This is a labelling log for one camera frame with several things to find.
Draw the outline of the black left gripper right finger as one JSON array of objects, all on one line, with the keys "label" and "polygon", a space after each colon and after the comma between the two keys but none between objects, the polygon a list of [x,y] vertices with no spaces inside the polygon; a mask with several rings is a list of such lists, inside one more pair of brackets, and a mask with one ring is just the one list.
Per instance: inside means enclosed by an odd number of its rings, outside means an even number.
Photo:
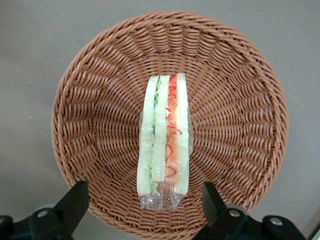
[{"label": "black left gripper right finger", "polygon": [[204,182],[202,209],[207,224],[195,240],[304,240],[289,219],[267,215],[261,222],[237,205],[227,206],[212,182]]}]

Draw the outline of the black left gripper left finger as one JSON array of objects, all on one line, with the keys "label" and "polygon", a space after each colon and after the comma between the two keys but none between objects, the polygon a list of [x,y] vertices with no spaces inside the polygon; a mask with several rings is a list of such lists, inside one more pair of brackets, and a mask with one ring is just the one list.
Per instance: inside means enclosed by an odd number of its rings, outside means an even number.
[{"label": "black left gripper left finger", "polygon": [[87,181],[78,181],[54,207],[43,207],[14,222],[0,217],[2,240],[72,240],[73,232],[89,208]]}]

